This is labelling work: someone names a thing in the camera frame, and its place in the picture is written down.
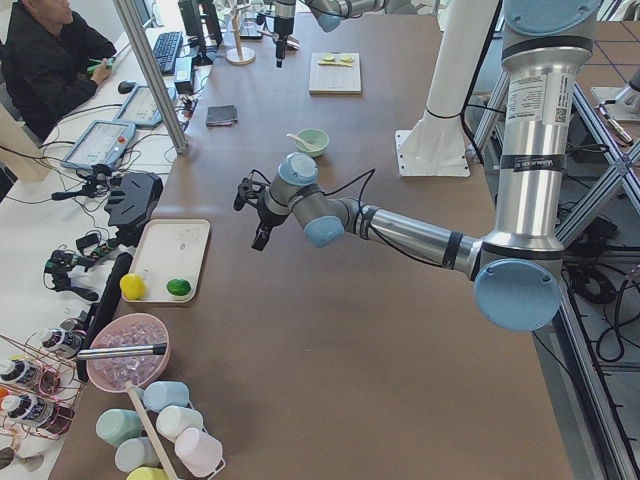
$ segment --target small green object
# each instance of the small green object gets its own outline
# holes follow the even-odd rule
[[[107,70],[111,70],[113,68],[113,63],[115,61],[116,61],[115,58],[107,59]],[[98,60],[96,58],[90,58],[89,63],[91,63],[91,66],[87,68],[87,75],[93,75],[93,72],[95,72],[96,68],[98,68],[98,65],[102,63],[102,60]]]
[[[167,282],[167,291],[176,297],[184,297],[191,291],[191,284],[184,278],[172,278]]]

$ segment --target pink bowl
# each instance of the pink bowl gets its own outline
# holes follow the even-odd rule
[[[169,332],[164,324],[148,313],[131,313],[116,318],[107,325],[91,343],[91,348],[105,348],[151,343],[167,344],[164,355],[125,357],[120,359],[87,360],[89,380],[100,390],[109,393],[125,391],[124,383],[130,381],[136,387],[146,387],[167,368],[171,356]]]

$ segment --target blue joint cap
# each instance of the blue joint cap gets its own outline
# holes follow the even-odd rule
[[[290,185],[306,187],[318,178],[318,165],[306,153],[294,152],[287,155],[278,167],[280,178]]]
[[[504,18],[521,35],[558,35],[577,27],[593,14],[602,0],[511,0]]]
[[[344,233],[344,227],[338,217],[327,215],[307,223],[304,233],[314,246],[320,248],[340,237]]]
[[[318,25],[320,28],[326,33],[329,33],[340,25],[340,21],[342,20],[338,15],[327,15],[326,13],[320,14],[318,18]]]
[[[517,332],[540,328],[558,312],[556,278],[540,265],[505,258],[486,265],[473,287],[476,305],[490,322]]]

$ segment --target computer mouse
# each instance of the computer mouse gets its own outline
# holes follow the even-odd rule
[[[136,82],[132,82],[130,80],[125,80],[124,82],[120,82],[120,84],[118,85],[118,93],[129,93],[131,90],[133,90],[133,87],[136,86]]]

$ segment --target yellow cup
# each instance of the yellow cup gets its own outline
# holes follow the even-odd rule
[[[161,468],[139,467],[127,476],[127,480],[168,480]]]

